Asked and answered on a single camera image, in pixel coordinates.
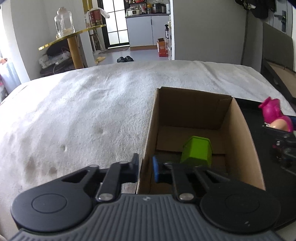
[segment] transparent container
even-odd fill
[[[73,25],[72,13],[64,7],[59,8],[54,21],[56,23],[57,35],[59,38],[75,32]]]

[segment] bed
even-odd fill
[[[130,160],[144,148],[155,89],[179,87],[263,101],[284,97],[250,67],[199,61],[130,62],[74,70],[17,87],[0,105],[0,234],[24,190],[89,164]],[[124,187],[134,192],[135,185]]]

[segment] black door handle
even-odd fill
[[[286,24],[287,24],[287,12],[282,11],[283,15],[275,14],[274,16],[281,21],[281,30],[285,33],[286,32]]]

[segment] green object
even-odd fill
[[[192,136],[184,145],[180,163],[192,167],[211,167],[212,152],[212,144],[208,138]]]

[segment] glass door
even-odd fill
[[[102,28],[105,47],[128,45],[124,0],[98,0],[98,6],[110,15],[110,18],[103,17],[103,23],[107,26],[107,29]]]

